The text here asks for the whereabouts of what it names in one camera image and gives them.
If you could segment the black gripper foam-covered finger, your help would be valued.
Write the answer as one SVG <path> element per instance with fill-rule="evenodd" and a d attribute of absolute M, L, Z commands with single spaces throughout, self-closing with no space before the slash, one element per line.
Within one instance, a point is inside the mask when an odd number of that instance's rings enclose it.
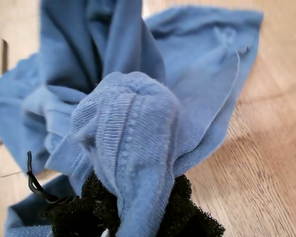
<path fill-rule="evenodd" d="M 222 237 L 225 227 L 191 200 L 191 183 L 185 175 L 175 179 L 160 224 L 161 237 Z"/>
<path fill-rule="evenodd" d="M 117 198 L 95 173 L 84 182 L 81 196 L 51 205 L 42 216 L 55 237 L 114 237 L 120 226 Z"/>

